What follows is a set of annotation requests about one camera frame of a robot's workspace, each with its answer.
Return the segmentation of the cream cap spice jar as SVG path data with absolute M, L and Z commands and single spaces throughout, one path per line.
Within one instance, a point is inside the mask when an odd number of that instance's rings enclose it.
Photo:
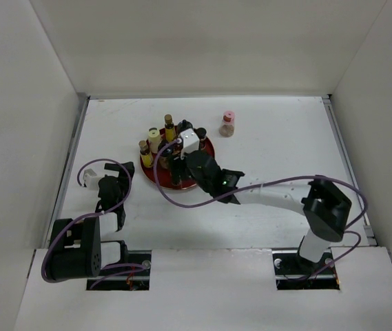
M 160 133 L 160 130 L 158 128 L 150 128 L 148 130 L 148 143 L 149 143 L 149 148 L 150 151 L 153 154 L 157 154 L 158 153 L 158 149 L 159 149 L 159 145 L 162 142 L 162 136 Z

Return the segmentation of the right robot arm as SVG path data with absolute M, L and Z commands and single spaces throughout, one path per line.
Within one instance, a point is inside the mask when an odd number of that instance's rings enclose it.
M 172 180 L 191 179 L 220 203 L 265 205 L 290 210 L 305 217 L 309 225 L 294 262 L 301 272 L 312 272 L 331 243 L 341 242 L 351 210 L 351 200 L 330 180 L 313 176 L 306 184 L 288 180 L 275 185 L 251 181 L 249 189 L 237 184 L 244 172 L 222 169 L 202 151 L 169 158 Z

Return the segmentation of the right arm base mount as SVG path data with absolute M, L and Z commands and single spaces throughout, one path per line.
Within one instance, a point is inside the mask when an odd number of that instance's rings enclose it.
M 300 258 L 296 250 L 273 250 L 272 259 L 278 290 L 339 290 L 333 265 L 321 270 L 333 259 L 331 250 L 324 252 L 317 263 Z

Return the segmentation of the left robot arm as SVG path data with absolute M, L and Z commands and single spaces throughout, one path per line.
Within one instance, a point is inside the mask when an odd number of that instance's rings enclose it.
M 77 177 L 80 186 L 97 191 L 94 211 L 53 223 L 49 249 L 41 266 L 41 276 L 48 283 L 96 277 L 106 266 L 117 275 L 129 269 L 125 244 L 104 242 L 103 238 L 121 231 L 125 225 L 124 203 L 132 188 L 135 167 L 131 161 L 102 161 L 104 169 L 115 175 L 99 176 L 83 166 Z

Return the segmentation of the black cap spice bottle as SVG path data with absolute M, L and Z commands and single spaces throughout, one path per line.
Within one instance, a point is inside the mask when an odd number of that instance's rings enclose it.
M 187 182 L 187 176 L 182 174 L 173 174 L 171 176 L 171 181 L 174 187 L 185 187 Z

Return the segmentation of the yellow label brown bottle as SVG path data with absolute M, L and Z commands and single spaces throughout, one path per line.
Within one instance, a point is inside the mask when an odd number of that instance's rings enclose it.
M 154 166 L 154 158 L 146 140 L 141 140 L 138 143 L 141 161 L 144 167 L 152 168 Z

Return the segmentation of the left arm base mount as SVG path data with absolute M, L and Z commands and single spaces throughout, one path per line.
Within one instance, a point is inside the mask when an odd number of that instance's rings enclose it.
M 149 290 L 152 262 L 151 250 L 128 252 L 119 267 L 105 267 L 100 274 L 87 280 L 88 291 L 146 291 Z

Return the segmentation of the black grinder salt jar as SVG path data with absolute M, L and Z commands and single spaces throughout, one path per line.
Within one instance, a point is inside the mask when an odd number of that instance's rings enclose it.
M 167 144 L 168 144 L 168 142 L 165 139 L 163 139 L 158 146 L 158 151 L 160 151 L 162 148 L 164 148 Z M 173 154 L 173 147 L 172 146 L 165 148 L 164 151 L 162 151 L 159 154 L 159 161 L 158 162 L 159 162 L 160 166 L 162 167 L 162 169 L 166 169 L 166 170 L 169 169 L 169 157 L 172 154 Z

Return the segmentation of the black cap brown spice jar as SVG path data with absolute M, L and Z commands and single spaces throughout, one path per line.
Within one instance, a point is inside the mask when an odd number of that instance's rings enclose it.
M 199 150 L 204 150 L 206 145 L 206 135 L 207 131 L 205 128 L 197 128 L 195 129 L 195 133 L 199 139 Z

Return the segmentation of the black grinder pepper jar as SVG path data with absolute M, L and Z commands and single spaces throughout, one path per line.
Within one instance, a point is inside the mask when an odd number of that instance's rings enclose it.
M 181 132 L 184 132 L 188 129 L 192 129 L 193 125 L 191 122 L 187 121 L 186 119 L 183 119 L 181 122 L 178 123 L 176 126 L 176 133 L 180 134 Z

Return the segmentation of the gold cap yellow bottle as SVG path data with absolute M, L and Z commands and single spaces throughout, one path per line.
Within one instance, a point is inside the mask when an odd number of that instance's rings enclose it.
M 164 121 L 165 121 L 165 126 L 164 126 L 165 139 L 169 143 L 175 140 L 177 137 L 176 128 L 173 122 L 173 118 L 170 114 L 166 114 L 164 116 Z

